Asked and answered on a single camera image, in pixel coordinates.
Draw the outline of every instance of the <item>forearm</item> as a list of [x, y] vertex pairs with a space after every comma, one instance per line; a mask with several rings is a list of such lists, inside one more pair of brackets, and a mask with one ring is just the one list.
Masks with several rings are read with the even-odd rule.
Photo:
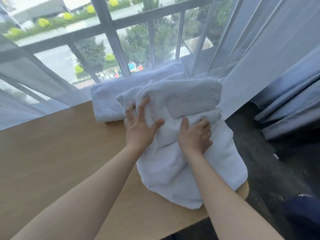
[[189, 153], [186, 157], [220, 240], [283, 240], [264, 218], [224, 182], [201, 153]]
[[141, 155], [125, 147], [27, 224], [14, 240], [93, 240]]

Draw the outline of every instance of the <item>towel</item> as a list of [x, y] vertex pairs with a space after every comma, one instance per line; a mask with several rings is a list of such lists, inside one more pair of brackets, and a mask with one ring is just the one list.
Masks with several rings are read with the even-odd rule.
[[190, 125], [203, 117], [210, 121], [213, 145], [204, 156], [233, 190], [248, 176], [234, 145], [233, 132], [221, 119], [221, 110], [216, 107], [221, 91], [222, 83], [211, 77], [183, 79], [181, 74], [176, 74], [161, 81], [151, 80], [117, 97], [125, 109], [132, 103], [138, 108], [149, 96], [150, 102], [145, 109], [147, 125], [151, 126], [159, 118], [165, 120], [152, 144], [138, 159], [138, 171], [148, 189], [189, 209], [198, 209], [202, 199], [177, 141], [182, 117], [187, 117]]
[[99, 122], [110, 122], [126, 118], [125, 109], [118, 103], [117, 96], [132, 88], [147, 85], [150, 80], [160, 81], [176, 73], [184, 73], [182, 63], [177, 62], [151, 72], [138, 72], [128, 78], [118, 78], [97, 84], [91, 88], [94, 115]]

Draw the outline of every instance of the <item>folded towel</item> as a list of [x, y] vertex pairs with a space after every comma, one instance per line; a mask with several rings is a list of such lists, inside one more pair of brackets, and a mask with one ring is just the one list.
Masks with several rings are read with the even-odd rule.
[[160, 81], [184, 71], [183, 64], [178, 62], [151, 72], [138, 72], [128, 78], [112, 79], [93, 86], [91, 88], [91, 98], [97, 121], [105, 123], [125, 119], [125, 110], [117, 101], [117, 96], [120, 93], [145, 86], [151, 79]]
[[165, 124], [137, 161], [142, 182], [171, 202], [197, 209], [202, 205], [201, 196], [177, 142], [182, 117], [187, 117], [190, 125], [202, 117], [210, 121], [213, 145], [205, 157], [233, 190], [246, 181], [248, 172], [234, 145], [233, 132], [216, 107], [220, 102], [221, 82], [213, 78], [179, 79], [181, 74], [176, 77], [151, 81], [120, 94], [117, 100], [123, 108], [132, 103], [138, 107], [144, 98], [150, 97], [145, 109], [148, 126], [159, 118]]

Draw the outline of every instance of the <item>hand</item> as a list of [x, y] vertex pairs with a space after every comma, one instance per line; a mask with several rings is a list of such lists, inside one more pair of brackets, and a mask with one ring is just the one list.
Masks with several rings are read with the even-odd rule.
[[148, 127], [144, 117], [145, 107], [150, 98], [145, 98], [138, 108], [138, 116], [134, 117], [135, 105], [126, 110], [127, 118], [124, 125], [127, 128], [126, 142], [127, 146], [144, 152], [144, 150], [152, 143], [157, 130], [165, 123], [163, 119], [157, 120], [151, 128]]
[[178, 135], [179, 146], [187, 157], [189, 153], [204, 154], [211, 147], [211, 125], [206, 119], [202, 119], [196, 125], [190, 126], [187, 118], [182, 118], [181, 131]]

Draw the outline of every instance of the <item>table surface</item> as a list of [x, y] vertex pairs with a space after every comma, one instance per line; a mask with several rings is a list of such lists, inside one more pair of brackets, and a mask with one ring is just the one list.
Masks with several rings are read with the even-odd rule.
[[[126, 144], [123, 121], [98, 123], [79, 104], [0, 131], [0, 239], [89, 177]], [[245, 182], [237, 193], [246, 198]], [[208, 217], [148, 190], [136, 167], [96, 239], [157, 240]]]

